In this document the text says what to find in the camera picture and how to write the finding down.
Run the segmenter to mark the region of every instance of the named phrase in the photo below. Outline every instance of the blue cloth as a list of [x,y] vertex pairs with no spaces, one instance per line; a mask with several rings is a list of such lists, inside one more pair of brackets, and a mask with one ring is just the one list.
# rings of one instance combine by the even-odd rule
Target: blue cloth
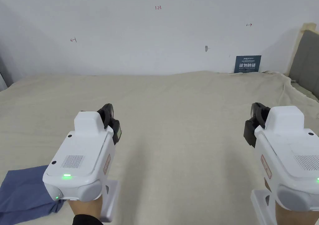
[[0,225],[33,220],[62,208],[64,200],[53,201],[42,181],[47,167],[8,171],[0,187]]

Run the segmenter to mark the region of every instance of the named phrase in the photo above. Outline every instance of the black robotic claw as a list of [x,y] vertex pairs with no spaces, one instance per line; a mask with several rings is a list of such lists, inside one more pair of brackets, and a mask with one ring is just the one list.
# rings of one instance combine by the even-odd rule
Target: black robotic claw
[[251,118],[245,122],[244,138],[254,148],[256,145],[255,129],[258,126],[265,129],[269,110],[269,107],[258,102],[251,105]]
[[104,124],[104,129],[110,126],[113,131],[113,142],[114,145],[119,142],[120,137],[122,135],[122,130],[120,127],[120,122],[114,119],[114,110],[112,104],[105,104],[101,109],[97,111],[100,114],[102,122]]

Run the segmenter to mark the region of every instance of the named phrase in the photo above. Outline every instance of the white blanket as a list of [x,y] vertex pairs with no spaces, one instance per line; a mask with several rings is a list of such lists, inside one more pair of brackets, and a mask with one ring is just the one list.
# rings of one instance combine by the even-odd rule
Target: white blanket
[[[48,164],[80,110],[112,103],[123,130],[109,174],[122,185],[113,225],[257,224],[250,193],[264,183],[243,138],[254,102],[296,105],[319,133],[319,104],[281,74],[28,78],[0,92],[0,181]],[[25,224],[72,219],[65,203]]]

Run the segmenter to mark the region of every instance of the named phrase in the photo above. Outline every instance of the label sticker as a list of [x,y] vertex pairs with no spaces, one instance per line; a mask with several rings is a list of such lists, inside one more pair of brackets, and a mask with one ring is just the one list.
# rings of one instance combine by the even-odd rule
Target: label sticker
[[270,171],[270,169],[269,169],[269,166],[268,166],[268,164],[267,164],[267,162],[266,162],[266,160],[265,160],[265,157],[262,155],[261,156],[261,162],[262,162],[262,164],[263,164],[263,166],[264,166],[264,168],[265,168],[265,171],[266,171],[266,173],[267,173],[267,175],[268,175],[268,178],[269,179],[271,179],[271,171]]
[[111,156],[108,155],[108,158],[107,158],[107,160],[106,160],[106,163],[105,163],[105,166],[104,166],[104,169],[103,169],[104,174],[106,174],[106,172],[107,172],[108,165],[110,164],[110,161],[111,161]]

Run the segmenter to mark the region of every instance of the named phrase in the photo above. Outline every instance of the gray headboard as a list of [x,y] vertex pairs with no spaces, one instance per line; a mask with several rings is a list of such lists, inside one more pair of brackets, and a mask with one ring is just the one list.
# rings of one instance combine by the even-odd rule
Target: gray headboard
[[305,30],[289,77],[319,98],[319,34]]

